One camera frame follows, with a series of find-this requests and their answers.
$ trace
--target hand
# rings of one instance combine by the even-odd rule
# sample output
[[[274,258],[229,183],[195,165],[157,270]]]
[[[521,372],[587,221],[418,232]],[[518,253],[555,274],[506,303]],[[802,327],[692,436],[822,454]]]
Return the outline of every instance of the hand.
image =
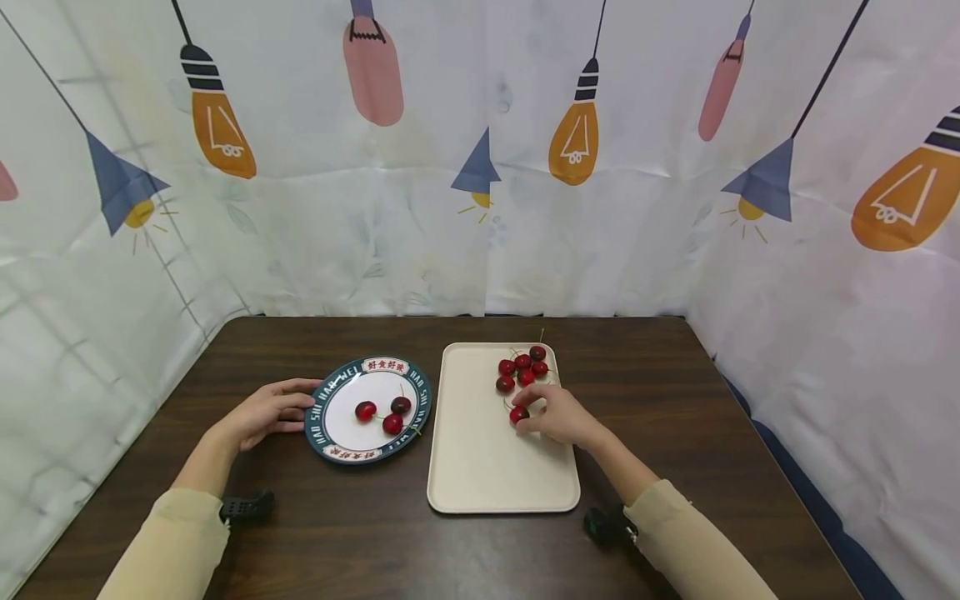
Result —
[[[514,406],[530,406],[540,398],[546,405],[538,415],[518,421],[517,433],[539,431],[561,444],[576,444],[590,451],[609,430],[587,412],[573,394],[555,385],[532,385],[514,397]]]
[[[271,433],[303,431],[303,411],[313,406],[321,379],[287,379],[265,385],[210,427],[210,433],[246,452]]]

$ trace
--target dark brown table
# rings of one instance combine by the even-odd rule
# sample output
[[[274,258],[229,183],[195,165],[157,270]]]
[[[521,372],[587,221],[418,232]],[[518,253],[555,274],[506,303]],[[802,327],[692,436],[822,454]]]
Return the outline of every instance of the dark brown table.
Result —
[[[431,378],[452,342],[536,340],[565,386],[739,547],[780,598],[858,598],[804,506],[680,319],[277,319],[227,324],[17,596],[93,598],[208,426],[260,385],[391,353]],[[495,377],[491,375],[491,385]],[[578,450],[571,513],[441,516],[426,502],[432,426],[383,463],[338,467],[302,435],[238,460],[229,492],[270,488],[207,598],[672,598],[637,552],[583,533],[616,497]]]

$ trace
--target beige sleeve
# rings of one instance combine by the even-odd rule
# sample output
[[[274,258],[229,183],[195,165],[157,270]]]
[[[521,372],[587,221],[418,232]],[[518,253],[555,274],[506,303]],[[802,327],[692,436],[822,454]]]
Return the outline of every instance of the beige sleeve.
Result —
[[[623,513],[639,532],[636,547],[684,600],[776,600],[747,559],[669,481],[647,488]]]
[[[170,490],[154,504],[140,532],[97,596],[100,600],[200,600],[227,547],[220,498]]]

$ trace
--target curtain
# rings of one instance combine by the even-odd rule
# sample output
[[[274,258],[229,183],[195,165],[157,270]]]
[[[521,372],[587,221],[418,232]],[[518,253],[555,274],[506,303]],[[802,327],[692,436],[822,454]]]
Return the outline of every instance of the curtain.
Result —
[[[901,593],[960,595],[960,6],[0,10],[0,596],[256,313],[685,315]]]

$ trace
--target beige tray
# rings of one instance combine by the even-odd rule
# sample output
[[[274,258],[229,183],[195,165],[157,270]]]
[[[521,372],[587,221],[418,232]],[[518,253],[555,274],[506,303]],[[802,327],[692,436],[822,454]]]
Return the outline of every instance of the beige tray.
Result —
[[[435,510],[562,513],[580,501],[573,447],[539,433],[518,436],[494,387],[500,360],[532,345],[458,343],[444,350],[426,487]],[[541,345],[551,371],[543,381],[559,384],[553,349]],[[508,403],[519,390],[506,397]],[[531,406],[531,414],[541,405]]]

